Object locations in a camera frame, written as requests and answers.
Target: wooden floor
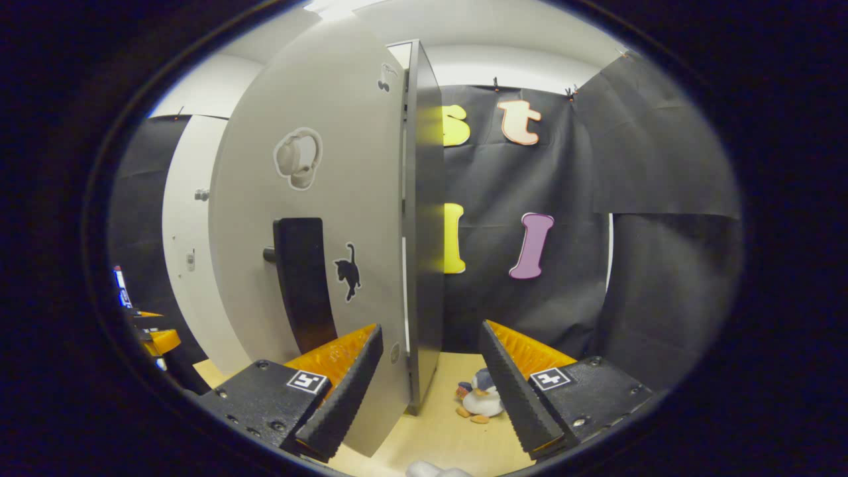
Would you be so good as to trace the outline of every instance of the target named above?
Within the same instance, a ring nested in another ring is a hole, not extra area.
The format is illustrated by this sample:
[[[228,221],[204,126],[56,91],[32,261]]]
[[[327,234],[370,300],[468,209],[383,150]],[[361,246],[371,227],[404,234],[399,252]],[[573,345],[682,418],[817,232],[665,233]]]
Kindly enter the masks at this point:
[[[210,387],[223,376],[210,361],[194,365]],[[418,416],[404,414],[372,457],[342,444],[330,467],[356,477],[403,476],[416,460],[443,469],[458,467],[474,477],[507,474],[533,464],[522,451],[506,412],[488,424],[474,424],[456,414],[457,383],[471,381],[486,364],[481,355],[441,353],[432,385]]]

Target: door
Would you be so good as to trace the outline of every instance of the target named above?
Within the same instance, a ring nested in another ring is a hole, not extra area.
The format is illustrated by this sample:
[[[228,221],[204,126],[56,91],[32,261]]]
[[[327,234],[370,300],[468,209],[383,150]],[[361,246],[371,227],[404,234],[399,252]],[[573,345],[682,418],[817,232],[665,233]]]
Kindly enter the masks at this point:
[[[407,364],[399,359],[403,80],[397,60],[354,16],[312,26],[242,96],[218,150],[209,197],[215,278],[252,360],[283,364],[299,356],[298,323],[310,319],[287,316],[276,266],[263,259],[274,244],[273,222],[321,219],[315,246],[323,247],[326,291],[320,283],[315,292],[328,295],[336,334],[382,325],[383,356],[345,438],[367,456],[410,400]],[[355,262],[358,279],[345,262]]]

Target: plush toy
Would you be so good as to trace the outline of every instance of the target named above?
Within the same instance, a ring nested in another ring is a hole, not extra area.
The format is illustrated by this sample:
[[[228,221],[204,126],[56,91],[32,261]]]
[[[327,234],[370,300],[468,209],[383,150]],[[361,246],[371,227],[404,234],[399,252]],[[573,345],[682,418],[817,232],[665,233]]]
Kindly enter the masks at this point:
[[[471,474],[456,467],[440,469],[429,462],[416,460],[406,468],[406,477],[471,477]]]
[[[462,405],[456,408],[456,413],[463,418],[471,416],[471,421],[478,424],[485,424],[489,418],[504,411],[500,394],[494,387],[488,368],[477,371],[471,383],[461,382],[456,388],[456,397],[462,400]]]

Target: orange object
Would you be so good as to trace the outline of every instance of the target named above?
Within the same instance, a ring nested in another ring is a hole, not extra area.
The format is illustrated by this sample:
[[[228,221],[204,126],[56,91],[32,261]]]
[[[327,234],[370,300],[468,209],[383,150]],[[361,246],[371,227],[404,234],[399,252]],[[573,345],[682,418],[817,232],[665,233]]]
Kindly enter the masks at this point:
[[[144,340],[142,344],[151,356],[162,356],[180,344],[180,337],[176,334],[175,329],[151,331],[150,341]]]
[[[545,369],[559,368],[577,362],[571,356],[539,343],[514,329],[509,329],[490,320],[486,320],[486,323],[492,327],[495,336],[498,337],[506,352],[510,354],[512,361],[516,364],[524,379],[530,379],[531,374]]]
[[[531,146],[538,143],[538,134],[527,130],[529,120],[541,121],[542,113],[530,109],[530,103],[519,99],[517,101],[502,101],[498,108],[504,111],[504,120],[500,130],[513,143]]]
[[[376,324],[370,324],[357,329],[353,333],[345,334],[341,338],[336,338],[292,359],[284,366],[327,376],[332,386],[324,396],[324,401],[326,401],[336,389],[336,385],[342,382],[342,378],[354,364],[356,357],[362,351],[365,342],[376,326]]]

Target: penguin toy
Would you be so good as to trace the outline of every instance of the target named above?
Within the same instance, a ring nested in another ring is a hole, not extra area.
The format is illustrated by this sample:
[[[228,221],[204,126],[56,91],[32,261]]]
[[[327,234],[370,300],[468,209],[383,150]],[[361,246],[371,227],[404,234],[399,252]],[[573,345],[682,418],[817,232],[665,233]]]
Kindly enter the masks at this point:
[[[504,411],[500,394],[494,387],[488,368],[477,371],[471,383],[461,382],[456,389],[456,397],[462,400],[462,405],[456,408],[456,413],[463,418],[471,417],[471,421],[478,424],[485,424],[489,418]]]

